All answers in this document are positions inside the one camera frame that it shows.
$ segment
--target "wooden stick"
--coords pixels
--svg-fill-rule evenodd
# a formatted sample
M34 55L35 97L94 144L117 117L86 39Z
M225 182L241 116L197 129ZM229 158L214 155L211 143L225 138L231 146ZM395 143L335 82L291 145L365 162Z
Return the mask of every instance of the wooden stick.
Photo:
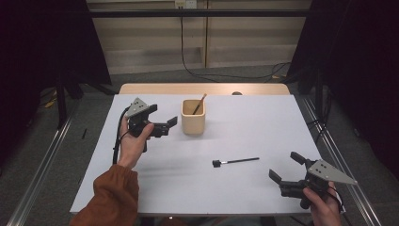
M197 111L199 110L200 105L203 103L203 99L205 99L205 97L206 97L206 93L204 93L202 96L202 99L200 99L199 104L197 105L196 109L193 112L193 115L195 115L197 113Z

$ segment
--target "beige cup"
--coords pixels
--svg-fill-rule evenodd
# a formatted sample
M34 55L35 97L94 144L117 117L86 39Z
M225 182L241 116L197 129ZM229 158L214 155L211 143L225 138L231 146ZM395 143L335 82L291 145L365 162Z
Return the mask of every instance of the beige cup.
M199 106L193 115L200 100L184 100L182 102L182 127L187 135L200 135L205 129L205 102Z

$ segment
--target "metal rail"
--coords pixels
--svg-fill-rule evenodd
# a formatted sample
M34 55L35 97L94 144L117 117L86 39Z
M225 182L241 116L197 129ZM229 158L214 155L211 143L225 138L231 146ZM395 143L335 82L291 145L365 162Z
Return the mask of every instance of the metal rail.
M50 144L50 147L47 149L45 156L41 160L38 170L36 171L26 192L24 193L23 197L18 203L17 208L14 210L14 213L9 219L7 226L24 225L26 218L29 215L30 210L32 209L32 206L35 203L35 200L40 193L40 189L48 174L48 170L51 167L54 159L56 158L56 153L58 152L62 144L62 141L64 140L64 137L66 136L70 128L72 117L76 112L79 103L80 101L76 101L74 103L70 116L67 118L64 125L56 131L56 134L53 138L53 141Z
M304 100L305 106L307 107L307 110L309 111L311 115L312 120L317 120L317 116L314 112L315 106L313 102L311 101L310 98L305 98ZM329 154L331 155L335 167L342 172L346 173L348 176L352 177L355 179L355 176L352 174L352 171L346 164L345 160L343 159L343 156L341 155L340 150L338 149L337 145L335 144L334 140L332 139L331 134L329 133L328 129L325 128L323 132L323 126L320 124L316 124L316 128L319 133L322 133L322 139L328 149ZM363 190L361 189L360 186L351 186L351 185L346 185L348 188L349 192L352 195L352 198L354 199L356 205L358 206L358 209L360 210L361 214L364 217L365 222L369 226L381 226L381 222L379 221L378 217L375 214L375 211L370 204L368 198L364 194Z

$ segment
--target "wall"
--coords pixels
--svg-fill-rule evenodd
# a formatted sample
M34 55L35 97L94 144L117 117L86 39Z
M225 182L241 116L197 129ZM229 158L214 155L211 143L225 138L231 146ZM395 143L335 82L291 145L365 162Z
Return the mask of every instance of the wall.
M310 2L198 0L198 8L307 9ZM172 9L174 1L88 0L88 6L90 9ZM180 18L93 21L111 74L183 68ZM305 18L184 18L184 61L188 68L291 61L304 22Z

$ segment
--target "forearm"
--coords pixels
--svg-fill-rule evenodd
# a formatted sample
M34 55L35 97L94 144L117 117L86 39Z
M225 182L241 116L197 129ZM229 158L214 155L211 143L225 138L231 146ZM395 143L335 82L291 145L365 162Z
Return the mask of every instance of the forearm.
M94 197L70 225L133 225L137 217L137 173L114 165L94 181Z

